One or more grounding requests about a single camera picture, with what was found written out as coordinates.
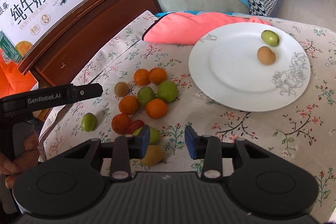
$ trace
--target orange bag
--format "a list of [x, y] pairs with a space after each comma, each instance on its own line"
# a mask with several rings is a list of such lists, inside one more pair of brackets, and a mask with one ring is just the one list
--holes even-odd
[[18, 64], [8, 59], [2, 49], [0, 53], [0, 98], [30, 91], [37, 83], [35, 77], [31, 72], [23, 75], [17, 69]]

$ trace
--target tiled floor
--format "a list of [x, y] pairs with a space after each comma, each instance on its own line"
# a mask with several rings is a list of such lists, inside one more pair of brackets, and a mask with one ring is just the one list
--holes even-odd
[[336, 32], [336, 0], [284, 0], [278, 18]]

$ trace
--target green box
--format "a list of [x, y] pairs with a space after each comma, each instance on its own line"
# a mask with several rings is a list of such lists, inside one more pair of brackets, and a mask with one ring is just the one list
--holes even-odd
[[21, 55], [14, 48], [12, 43], [8, 40], [8, 38], [2, 31], [0, 31], [0, 48], [15, 63], [18, 63], [22, 59]]

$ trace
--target orange fabric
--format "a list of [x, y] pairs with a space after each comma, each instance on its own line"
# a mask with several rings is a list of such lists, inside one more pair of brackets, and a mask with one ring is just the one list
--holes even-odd
[[227, 24], [240, 22], [271, 25], [256, 17], [246, 19], [217, 12], [200, 15], [178, 12], [160, 18], [148, 29], [142, 39], [150, 43], [195, 45], [208, 32]]
[[37, 80], [28, 72], [23, 75], [17, 69], [18, 65], [13, 61], [6, 63], [2, 56], [2, 49], [0, 49], [0, 98], [30, 91]]

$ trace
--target small orange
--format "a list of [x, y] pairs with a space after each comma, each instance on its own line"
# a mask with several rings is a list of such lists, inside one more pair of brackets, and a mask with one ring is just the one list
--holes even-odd
[[159, 119], [167, 112], [167, 104], [164, 100], [153, 99], [146, 105], [146, 112], [152, 119]]
[[149, 78], [149, 71], [146, 69], [139, 69], [134, 73], [134, 82], [137, 85], [148, 85], [150, 83]]
[[138, 99], [134, 95], [126, 95], [119, 102], [119, 111], [127, 115], [133, 115], [140, 107]]
[[163, 68], [151, 69], [148, 75], [149, 81], [155, 85], [161, 84], [164, 80], [167, 80], [166, 70]]
[[126, 114], [115, 115], [111, 122], [113, 131], [119, 135], [126, 134], [131, 124], [132, 120]]

